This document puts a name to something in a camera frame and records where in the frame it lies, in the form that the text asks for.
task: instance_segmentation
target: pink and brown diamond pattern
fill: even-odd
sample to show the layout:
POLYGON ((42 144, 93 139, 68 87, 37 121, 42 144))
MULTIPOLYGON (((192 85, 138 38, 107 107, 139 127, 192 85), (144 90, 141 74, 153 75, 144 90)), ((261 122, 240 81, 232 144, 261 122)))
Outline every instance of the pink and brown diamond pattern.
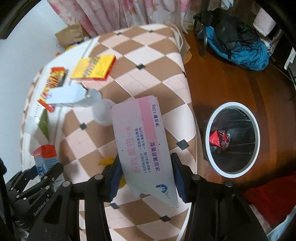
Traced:
MULTIPOLYGON (((106 81, 83 81, 115 103, 155 95, 163 116, 170 152, 195 171, 196 130, 190 91, 175 35, 162 24, 135 26, 104 34, 93 41, 89 56, 115 54, 117 60, 106 81), (177 143, 187 143, 181 148, 177 143)), ((112 126, 93 119, 91 108, 74 108, 65 116, 59 158, 73 183, 88 180, 104 169, 103 159, 114 158, 117 148, 112 126)), ((179 198, 173 209, 148 195, 134 197, 125 185, 114 205, 105 210, 113 240, 175 241, 189 205, 179 198)), ((86 240, 84 205, 80 208, 81 240, 86 240)))

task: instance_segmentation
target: white towel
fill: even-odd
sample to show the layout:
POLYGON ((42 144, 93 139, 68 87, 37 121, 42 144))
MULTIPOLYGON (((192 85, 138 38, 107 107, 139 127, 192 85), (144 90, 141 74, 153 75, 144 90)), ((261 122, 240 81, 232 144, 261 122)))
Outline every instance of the white towel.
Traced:
POLYGON ((253 22, 253 26, 259 33, 266 37, 276 25, 275 21, 261 8, 253 22))

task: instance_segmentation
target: yellow box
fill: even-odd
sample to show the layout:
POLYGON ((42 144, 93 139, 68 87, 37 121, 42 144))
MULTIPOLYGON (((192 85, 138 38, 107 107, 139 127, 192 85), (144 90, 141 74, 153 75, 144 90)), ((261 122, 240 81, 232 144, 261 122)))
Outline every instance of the yellow box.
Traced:
POLYGON ((116 60, 115 55, 82 58, 70 78, 73 80, 106 80, 116 60))

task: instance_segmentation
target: green item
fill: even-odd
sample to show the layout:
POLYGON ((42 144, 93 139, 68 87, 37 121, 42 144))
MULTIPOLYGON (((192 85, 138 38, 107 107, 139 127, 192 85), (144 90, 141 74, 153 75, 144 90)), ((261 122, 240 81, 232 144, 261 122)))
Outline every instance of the green item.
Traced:
POLYGON ((47 110, 44 109, 40 117, 38 127, 49 141, 48 123, 49 123, 49 120, 48 120, 47 110))

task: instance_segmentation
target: white wall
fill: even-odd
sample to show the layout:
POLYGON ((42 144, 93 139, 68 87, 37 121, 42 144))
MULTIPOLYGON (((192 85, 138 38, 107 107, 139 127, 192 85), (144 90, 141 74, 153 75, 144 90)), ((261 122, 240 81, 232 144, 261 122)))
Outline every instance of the white wall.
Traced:
POLYGON ((20 166, 20 125, 31 82, 40 68, 55 57, 55 33, 66 25, 46 0, 39 2, 0 40, 0 157, 8 181, 20 166))

